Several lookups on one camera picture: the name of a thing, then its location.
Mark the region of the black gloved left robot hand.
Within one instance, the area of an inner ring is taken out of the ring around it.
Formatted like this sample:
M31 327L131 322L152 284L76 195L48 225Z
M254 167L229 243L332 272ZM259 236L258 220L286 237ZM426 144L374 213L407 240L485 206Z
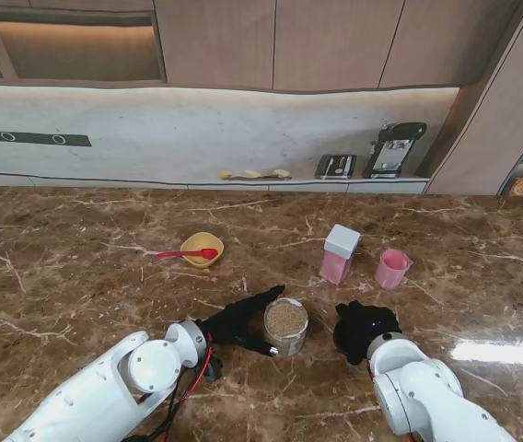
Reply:
M283 294L285 285L276 285L269 290L243 298L226 305L212 317L200 321L198 326L212 343L242 347L260 355L275 357L278 350L263 338L248 332L251 319L263 312L272 302Z

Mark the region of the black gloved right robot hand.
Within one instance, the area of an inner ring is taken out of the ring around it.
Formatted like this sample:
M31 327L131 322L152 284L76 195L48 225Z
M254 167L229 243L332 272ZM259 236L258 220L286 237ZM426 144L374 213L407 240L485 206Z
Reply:
M368 347L382 334L401 333L392 310L385 307L365 306L357 300L335 307L338 321L333 330L336 348L352 366L368 359Z

